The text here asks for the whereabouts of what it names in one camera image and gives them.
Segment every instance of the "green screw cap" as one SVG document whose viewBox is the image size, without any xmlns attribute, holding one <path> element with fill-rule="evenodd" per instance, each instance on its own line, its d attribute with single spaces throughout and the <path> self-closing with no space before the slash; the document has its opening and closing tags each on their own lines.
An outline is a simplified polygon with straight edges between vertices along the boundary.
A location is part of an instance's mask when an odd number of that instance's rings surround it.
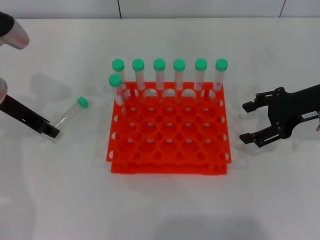
<svg viewBox="0 0 320 240">
<path fill-rule="evenodd" d="M 132 68 L 136 72 L 141 72 L 143 69 L 145 69 L 145 63 L 142 59 L 137 58 L 137 59 L 133 60 Z"/>
<path fill-rule="evenodd" d="M 204 58 L 199 58 L 195 61 L 195 69 L 197 69 L 198 71 L 205 71 L 208 67 L 208 63 L 207 60 L 205 60 Z"/>
<path fill-rule="evenodd" d="M 166 68 L 166 62 L 162 58 L 158 58 L 153 62 L 153 68 L 156 71 L 163 71 Z"/>
<path fill-rule="evenodd" d="M 177 72 L 182 72 L 186 69 L 186 62 L 181 58 L 174 60 L 173 69 Z"/>
<path fill-rule="evenodd" d="M 81 107 L 83 107 L 84 109 L 86 109 L 88 107 L 88 101 L 87 99 L 85 99 L 83 96 L 79 97 L 77 100 L 76 100 Z"/>
<path fill-rule="evenodd" d="M 219 72 L 224 72 L 228 68 L 228 61 L 224 58 L 220 58 L 215 63 L 215 69 L 217 69 Z"/>
<path fill-rule="evenodd" d="M 125 63 L 121 59 L 117 58 L 112 61 L 112 68 L 116 72 L 121 72 L 123 69 L 125 69 Z"/>
<path fill-rule="evenodd" d="M 109 84 L 110 84 L 111 87 L 115 87 L 115 88 L 119 87 L 119 86 L 121 86 L 121 83 L 122 83 L 122 81 L 121 81 L 121 76 L 120 75 L 118 75 L 118 74 L 110 75 Z"/>
</svg>

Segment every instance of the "test tube rack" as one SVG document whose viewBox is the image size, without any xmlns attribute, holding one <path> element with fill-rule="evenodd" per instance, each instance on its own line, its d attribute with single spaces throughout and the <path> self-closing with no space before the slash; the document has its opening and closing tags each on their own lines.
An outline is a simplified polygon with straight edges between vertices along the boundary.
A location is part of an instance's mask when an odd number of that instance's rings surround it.
<svg viewBox="0 0 320 240">
<path fill-rule="evenodd" d="M 201 91 L 193 90 L 194 82 L 184 82 L 181 91 L 174 82 L 165 82 L 164 90 L 155 82 L 145 86 L 140 91 L 126 82 L 125 104 L 114 102 L 106 158 L 111 172 L 227 174 L 232 160 L 223 88 L 213 91 L 212 82 Z"/>
</svg>

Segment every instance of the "white tabletop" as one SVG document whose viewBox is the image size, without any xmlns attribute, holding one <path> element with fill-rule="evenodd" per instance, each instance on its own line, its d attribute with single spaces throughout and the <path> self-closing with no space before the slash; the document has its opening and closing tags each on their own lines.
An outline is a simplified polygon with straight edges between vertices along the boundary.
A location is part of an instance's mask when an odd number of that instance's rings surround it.
<svg viewBox="0 0 320 240">
<path fill-rule="evenodd" d="M 256 93 L 318 84 L 320 19 L 220 18 L 20 20 L 24 50 L 0 47 L 8 94 L 52 121 L 79 96 L 90 107 L 57 143 L 0 112 L 1 240 L 301 240 L 319 238 L 318 120 L 263 148 L 239 135 L 270 125 L 267 109 L 242 104 Z M 108 76 L 121 58 L 186 61 L 186 81 L 206 58 L 212 81 L 229 61 L 224 93 L 232 164 L 225 176 L 111 174 L 106 162 L 113 95 Z"/>
</svg>

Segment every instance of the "test tube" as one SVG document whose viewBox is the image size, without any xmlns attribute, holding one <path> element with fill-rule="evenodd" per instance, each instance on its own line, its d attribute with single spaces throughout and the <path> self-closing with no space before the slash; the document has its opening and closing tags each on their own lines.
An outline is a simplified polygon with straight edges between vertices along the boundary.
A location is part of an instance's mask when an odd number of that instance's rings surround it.
<svg viewBox="0 0 320 240">
<path fill-rule="evenodd" d="M 208 67 L 207 60 L 204 58 L 199 58 L 195 61 L 195 82 L 194 82 L 194 90 L 200 91 L 202 89 L 202 86 L 204 84 L 204 78 L 205 78 L 205 71 Z"/>
<path fill-rule="evenodd" d="M 83 97 L 79 97 L 76 102 L 61 117 L 53 122 L 53 126 L 62 130 L 81 110 L 88 107 L 88 101 Z"/>
<path fill-rule="evenodd" d="M 121 59 L 117 58 L 112 61 L 112 69 L 115 74 L 119 74 L 121 76 L 122 88 L 126 89 L 126 78 L 125 78 L 125 63 Z"/>
<path fill-rule="evenodd" d="M 181 91 L 184 89 L 184 70 L 186 62 L 183 59 L 176 59 L 173 62 L 175 90 Z"/>
<path fill-rule="evenodd" d="M 113 90 L 115 103 L 118 104 L 119 106 L 123 105 L 125 103 L 125 99 L 124 99 L 124 92 L 121 86 L 122 84 L 121 76 L 118 74 L 110 75 L 109 84 Z"/>
<path fill-rule="evenodd" d="M 165 60 L 161 58 L 154 60 L 153 68 L 155 70 L 155 87 L 157 90 L 162 91 L 165 88 Z"/>
<path fill-rule="evenodd" d="M 215 63 L 215 78 L 213 84 L 213 90 L 220 91 L 222 89 L 225 71 L 228 68 L 228 61 L 220 58 Z"/>
<path fill-rule="evenodd" d="M 145 63 L 142 59 L 137 58 L 132 62 L 132 68 L 135 73 L 135 81 L 138 90 L 144 90 L 146 88 L 145 77 L 144 77 L 144 69 Z"/>
</svg>

